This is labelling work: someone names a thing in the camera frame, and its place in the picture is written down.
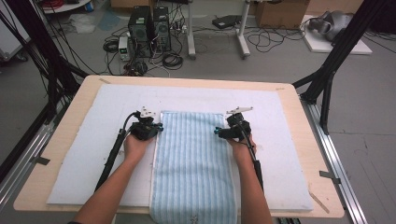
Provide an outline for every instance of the concrete floor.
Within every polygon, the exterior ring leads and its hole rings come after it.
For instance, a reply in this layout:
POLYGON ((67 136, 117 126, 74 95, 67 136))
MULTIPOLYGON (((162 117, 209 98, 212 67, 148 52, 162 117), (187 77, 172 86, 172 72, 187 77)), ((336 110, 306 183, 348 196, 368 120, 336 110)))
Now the concrete floor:
MULTIPOLYGON (((64 20, 70 13, 85 12, 77 9, 58 16, 64 20)), ((67 35, 74 51, 95 72, 106 70, 106 54, 102 49, 104 39, 127 24, 126 20, 104 21, 105 16, 111 16, 109 13, 106 6, 91 13, 95 24, 102 27, 96 27, 94 33, 67 35)), ((201 18, 195 22, 213 27, 211 19, 201 18)), ((248 23, 254 25, 254 20, 250 18, 248 23)), ((260 53, 248 44, 251 56, 241 60, 233 34, 200 32, 195 33, 197 59, 192 61, 187 57, 187 41, 184 37, 180 40, 184 45, 181 55, 185 61, 181 69, 170 71, 170 77, 292 83, 318 70, 328 55, 310 52, 303 40, 285 40, 268 53, 260 53)), ((373 54, 350 55, 338 70, 332 89, 329 131, 368 223, 396 223, 396 55, 372 41, 362 40, 373 54)), ((394 41, 375 37, 373 40, 396 50, 394 41)), ((122 66, 116 56, 111 70, 119 73, 122 66)), ((153 69, 147 76, 169 77, 162 69, 153 69)), ((17 144, 46 101, 44 86, 31 61, 11 61, 0 67, 0 162, 17 144)), ((73 213, 15 211, 12 204, 20 187, 0 212, 0 223, 53 223, 53 220, 65 223, 72 218, 73 213)), ((340 219, 302 218, 301 221, 350 223, 347 216, 340 219)))

